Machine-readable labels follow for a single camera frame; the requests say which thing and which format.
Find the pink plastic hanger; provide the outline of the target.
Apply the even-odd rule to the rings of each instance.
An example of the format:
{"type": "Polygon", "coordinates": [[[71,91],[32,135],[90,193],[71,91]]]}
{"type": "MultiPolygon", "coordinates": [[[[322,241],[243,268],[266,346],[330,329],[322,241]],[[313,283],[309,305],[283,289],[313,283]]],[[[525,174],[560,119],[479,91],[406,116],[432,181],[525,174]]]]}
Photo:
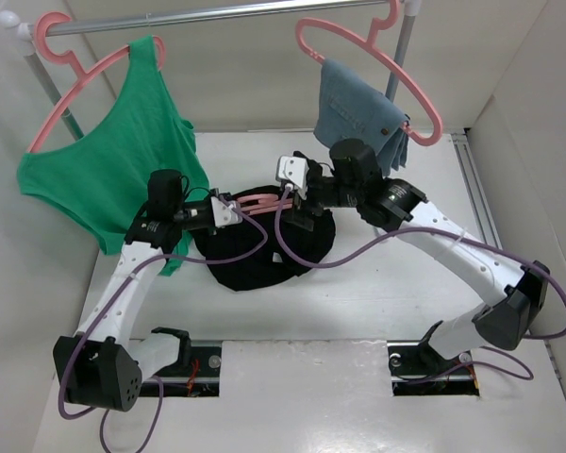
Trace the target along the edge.
{"type": "Polygon", "coordinates": [[[277,211],[280,204],[278,193],[253,193],[235,198],[241,211],[248,216],[256,216],[277,211]]]}

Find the black t shirt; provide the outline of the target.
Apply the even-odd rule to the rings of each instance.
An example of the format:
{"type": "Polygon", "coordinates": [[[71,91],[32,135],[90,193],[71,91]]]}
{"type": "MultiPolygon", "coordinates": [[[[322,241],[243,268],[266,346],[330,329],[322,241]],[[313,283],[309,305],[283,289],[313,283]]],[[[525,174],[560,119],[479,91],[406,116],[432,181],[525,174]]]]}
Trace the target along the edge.
{"type": "MultiPolygon", "coordinates": [[[[253,193],[278,193],[280,197],[278,187],[266,185],[235,193],[233,198],[253,193]]],[[[275,212],[250,217],[265,229],[268,241],[260,250],[243,260],[229,264],[210,264],[208,269],[219,284],[235,292],[252,291],[300,277],[309,271],[306,266],[290,258],[277,242],[275,212]]],[[[330,210],[316,219],[312,231],[305,231],[286,221],[280,223],[280,228],[288,247],[302,259],[311,262],[325,258],[336,236],[336,224],[330,210]]],[[[191,235],[199,253],[209,261],[238,257],[263,239],[258,229],[247,222],[215,232],[197,230],[191,235]]]]}

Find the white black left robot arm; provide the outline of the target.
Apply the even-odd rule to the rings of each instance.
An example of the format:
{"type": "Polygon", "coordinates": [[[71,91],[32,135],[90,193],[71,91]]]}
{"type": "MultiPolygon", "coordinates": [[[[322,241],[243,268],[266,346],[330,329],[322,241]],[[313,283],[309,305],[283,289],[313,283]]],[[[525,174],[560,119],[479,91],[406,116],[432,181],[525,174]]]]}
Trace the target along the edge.
{"type": "Polygon", "coordinates": [[[147,184],[147,199],[125,234],[117,265],[92,313],[72,336],[53,348],[58,375],[58,411],[69,420],[67,404],[84,412],[129,411],[143,383],[158,371],[181,374],[191,365],[187,331],[156,327],[137,344],[131,332],[154,280],[180,260],[175,247],[187,231],[210,231],[239,218],[217,190],[192,201],[188,180],[176,170],[158,170],[147,184]]]}

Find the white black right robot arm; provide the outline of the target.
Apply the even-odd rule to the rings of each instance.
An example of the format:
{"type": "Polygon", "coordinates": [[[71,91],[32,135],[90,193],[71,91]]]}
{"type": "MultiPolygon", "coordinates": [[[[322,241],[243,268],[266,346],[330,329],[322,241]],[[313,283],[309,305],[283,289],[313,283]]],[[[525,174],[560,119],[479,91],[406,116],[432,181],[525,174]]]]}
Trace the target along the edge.
{"type": "Polygon", "coordinates": [[[335,143],[329,157],[330,176],[299,151],[279,159],[276,178],[294,193],[289,222],[311,228],[313,219],[327,209],[353,208],[367,224],[425,252],[481,299],[476,308],[434,324],[412,348],[411,358],[427,372],[437,372],[461,353],[481,346],[515,350],[541,311],[547,268],[486,250],[422,191],[404,179],[383,176],[375,151],[363,141],[335,143]]]}

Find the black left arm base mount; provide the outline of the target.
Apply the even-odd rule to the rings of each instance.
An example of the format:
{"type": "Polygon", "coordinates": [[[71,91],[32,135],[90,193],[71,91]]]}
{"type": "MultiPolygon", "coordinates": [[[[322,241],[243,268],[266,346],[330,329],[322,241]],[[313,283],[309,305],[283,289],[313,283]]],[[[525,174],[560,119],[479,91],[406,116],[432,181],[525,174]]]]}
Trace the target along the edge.
{"type": "Polygon", "coordinates": [[[193,341],[188,359],[158,371],[165,397],[217,397],[220,393],[223,343],[193,341]]]}

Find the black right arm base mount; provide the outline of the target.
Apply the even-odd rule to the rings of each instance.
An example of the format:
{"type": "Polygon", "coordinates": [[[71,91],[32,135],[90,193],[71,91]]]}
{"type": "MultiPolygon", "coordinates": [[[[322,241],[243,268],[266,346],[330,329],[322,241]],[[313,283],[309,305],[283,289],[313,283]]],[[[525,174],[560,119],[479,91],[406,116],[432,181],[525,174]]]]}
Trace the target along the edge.
{"type": "Polygon", "coordinates": [[[479,396],[472,356],[462,352],[448,360],[417,341],[387,343],[394,396],[479,396]]]}

